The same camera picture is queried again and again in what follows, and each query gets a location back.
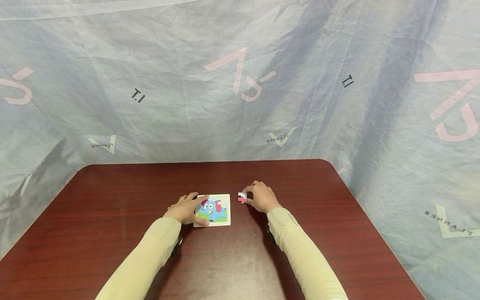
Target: cartoon dinosaur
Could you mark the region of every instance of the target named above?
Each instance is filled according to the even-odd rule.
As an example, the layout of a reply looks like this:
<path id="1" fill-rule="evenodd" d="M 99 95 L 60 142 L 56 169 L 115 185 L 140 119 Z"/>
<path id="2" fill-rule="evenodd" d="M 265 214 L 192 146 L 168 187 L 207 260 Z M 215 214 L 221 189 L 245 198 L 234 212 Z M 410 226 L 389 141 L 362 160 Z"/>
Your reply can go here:
<path id="1" fill-rule="evenodd" d="M 203 200 L 198 212 L 210 217 L 210 222 L 219 221 L 227 217 L 227 211 L 220 204 L 220 200 Z"/>

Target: fabric backdrop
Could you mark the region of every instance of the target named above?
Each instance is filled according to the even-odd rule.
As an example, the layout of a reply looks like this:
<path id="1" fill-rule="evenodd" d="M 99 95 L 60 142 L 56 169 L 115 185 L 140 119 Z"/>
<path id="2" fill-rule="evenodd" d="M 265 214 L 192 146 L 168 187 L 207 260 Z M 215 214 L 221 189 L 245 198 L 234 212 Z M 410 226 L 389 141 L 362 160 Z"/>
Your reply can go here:
<path id="1" fill-rule="evenodd" d="M 480 295 L 478 0 L 0 0 L 0 258 L 89 164 L 330 161 L 427 299 Z"/>

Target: wooden table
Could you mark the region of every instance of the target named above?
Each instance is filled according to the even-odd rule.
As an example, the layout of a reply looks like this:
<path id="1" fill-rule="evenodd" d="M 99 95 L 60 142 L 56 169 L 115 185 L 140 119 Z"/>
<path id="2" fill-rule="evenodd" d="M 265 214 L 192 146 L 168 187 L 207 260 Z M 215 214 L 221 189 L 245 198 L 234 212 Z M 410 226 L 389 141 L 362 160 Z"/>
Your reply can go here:
<path id="1" fill-rule="evenodd" d="M 351 300 L 424 299 L 324 160 L 86 167 L 0 262 L 0 298 L 94 299 L 150 224 L 197 191 L 231 195 L 231 226 L 184 226 L 146 299 L 304 299 L 266 216 L 236 201 L 253 180 L 274 190 Z"/>

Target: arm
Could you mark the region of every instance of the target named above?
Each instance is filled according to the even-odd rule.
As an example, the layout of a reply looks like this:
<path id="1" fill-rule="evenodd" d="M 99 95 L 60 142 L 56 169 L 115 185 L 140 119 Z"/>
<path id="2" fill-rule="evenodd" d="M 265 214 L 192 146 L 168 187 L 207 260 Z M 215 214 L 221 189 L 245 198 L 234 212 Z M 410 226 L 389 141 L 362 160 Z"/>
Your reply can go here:
<path id="1" fill-rule="evenodd" d="M 95 300 L 143 300 L 155 275 L 170 257 L 180 228 L 181 223 L 173 218 L 156 220 Z"/>
<path id="2" fill-rule="evenodd" d="M 327 260 L 292 214 L 277 207 L 267 217 L 270 232 L 288 257 L 305 299 L 348 300 Z"/>
<path id="3" fill-rule="evenodd" d="M 180 197 L 162 218 L 155 221 L 140 243 L 121 263 L 95 300 L 143 300 L 155 275 L 165 265 L 177 244 L 182 224 L 208 226 L 209 221 L 196 216 L 195 208 L 208 195 L 193 199 L 197 192 Z"/>

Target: long-sleeve shirt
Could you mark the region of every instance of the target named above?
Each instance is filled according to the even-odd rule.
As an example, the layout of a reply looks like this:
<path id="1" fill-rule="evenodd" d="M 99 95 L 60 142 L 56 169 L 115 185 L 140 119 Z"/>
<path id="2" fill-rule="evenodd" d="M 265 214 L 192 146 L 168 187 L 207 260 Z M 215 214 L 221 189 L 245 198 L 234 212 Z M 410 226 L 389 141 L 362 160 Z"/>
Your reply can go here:
<path id="1" fill-rule="evenodd" d="M 335 273 L 320 250 L 283 207 L 267 214 L 270 232 L 287 255 L 306 300 L 348 300 Z M 121 263 L 95 300 L 143 300 L 155 275 L 175 247 L 181 223 L 156 220 L 140 243 Z"/>

